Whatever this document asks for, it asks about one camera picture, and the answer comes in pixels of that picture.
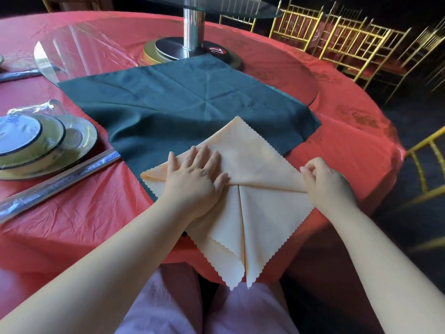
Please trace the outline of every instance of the chopsticks in plastic wrap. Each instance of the chopsticks in plastic wrap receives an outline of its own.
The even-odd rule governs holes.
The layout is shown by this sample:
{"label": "chopsticks in plastic wrap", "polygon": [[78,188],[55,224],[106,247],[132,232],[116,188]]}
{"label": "chopsticks in plastic wrap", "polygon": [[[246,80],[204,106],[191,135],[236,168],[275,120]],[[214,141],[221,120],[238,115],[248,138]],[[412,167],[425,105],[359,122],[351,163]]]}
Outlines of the chopsticks in plastic wrap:
{"label": "chopsticks in plastic wrap", "polygon": [[0,202],[0,225],[120,158],[114,149],[98,154],[44,182]]}

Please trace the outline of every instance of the metal pole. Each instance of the metal pole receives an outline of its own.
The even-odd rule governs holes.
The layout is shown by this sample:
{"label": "metal pole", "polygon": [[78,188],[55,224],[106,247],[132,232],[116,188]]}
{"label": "metal pole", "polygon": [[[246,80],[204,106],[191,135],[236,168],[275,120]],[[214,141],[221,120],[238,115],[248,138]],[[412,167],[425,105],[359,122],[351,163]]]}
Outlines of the metal pole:
{"label": "metal pole", "polygon": [[[187,0],[193,5],[196,0]],[[195,51],[203,46],[206,14],[203,11],[184,9],[184,48]]]}

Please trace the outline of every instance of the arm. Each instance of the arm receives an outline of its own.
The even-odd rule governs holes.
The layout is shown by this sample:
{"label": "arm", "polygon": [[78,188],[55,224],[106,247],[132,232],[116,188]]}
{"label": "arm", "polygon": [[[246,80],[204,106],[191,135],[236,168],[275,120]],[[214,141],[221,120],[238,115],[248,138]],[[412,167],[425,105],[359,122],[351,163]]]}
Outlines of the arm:
{"label": "arm", "polygon": [[178,169],[173,153],[163,195],[122,230],[0,321],[3,334],[114,333],[187,225],[216,203],[227,174],[210,176],[218,153],[193,147]]}
{"label": "arm", "polygon": [[445,296],[356,205],[346,179],[315,158],[301,173],[344,242],[386,334],[443,333]]}

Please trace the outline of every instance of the hand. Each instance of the hand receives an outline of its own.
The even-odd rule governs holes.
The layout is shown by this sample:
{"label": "hand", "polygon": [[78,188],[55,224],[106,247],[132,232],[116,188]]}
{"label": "hand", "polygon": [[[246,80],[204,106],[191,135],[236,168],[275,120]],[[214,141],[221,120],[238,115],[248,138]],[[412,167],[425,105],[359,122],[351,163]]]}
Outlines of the hand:
{"label": "hand", "polygon": [[199,152],[192,146],[181,167],[173,152],[168,156],[167,179],[161,198],[177,204],[190,221],[204,215],[216,204],[228,178],[227,173],[222,173],[212,181],[219,153],[215,151],[210,158],[208,153],[206,145]]}
{"label": "hand", "polygon": [[357,207],[348,181],[322,158],[310,160],[300,172],[312,204],[328,219],[345,208]]}

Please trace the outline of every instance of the pink pants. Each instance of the pink pants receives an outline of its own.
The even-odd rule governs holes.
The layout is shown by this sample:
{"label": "pink pants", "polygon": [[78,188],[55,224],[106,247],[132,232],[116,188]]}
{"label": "pink pants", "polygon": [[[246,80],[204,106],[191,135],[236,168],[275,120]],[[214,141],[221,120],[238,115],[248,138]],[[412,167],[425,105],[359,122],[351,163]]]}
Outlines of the pink pants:
{"label": "pink pants", "polygon": [[197,274],[185,263],[163,264],[148,280],[115,334],[292,333],[279,284],[220,286],[203,320]]}

